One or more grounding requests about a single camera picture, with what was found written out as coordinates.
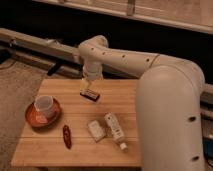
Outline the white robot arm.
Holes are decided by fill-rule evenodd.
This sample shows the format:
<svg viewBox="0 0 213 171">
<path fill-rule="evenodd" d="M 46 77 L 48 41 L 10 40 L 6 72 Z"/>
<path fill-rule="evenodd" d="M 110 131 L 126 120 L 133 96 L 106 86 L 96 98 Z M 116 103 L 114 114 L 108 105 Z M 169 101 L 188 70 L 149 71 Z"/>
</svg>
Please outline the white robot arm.
<svg viewBox="0 0 213 171">
<path fill-rule="evenodd" d="M 88 80 L 100 78 L 103 65 L 138 78 L 135 106 L 143 171 L 205 171 L 200 116 L 205 78 L 196 63 L 110 49 L 101 35 L 78 49 Z"/>
</svg>

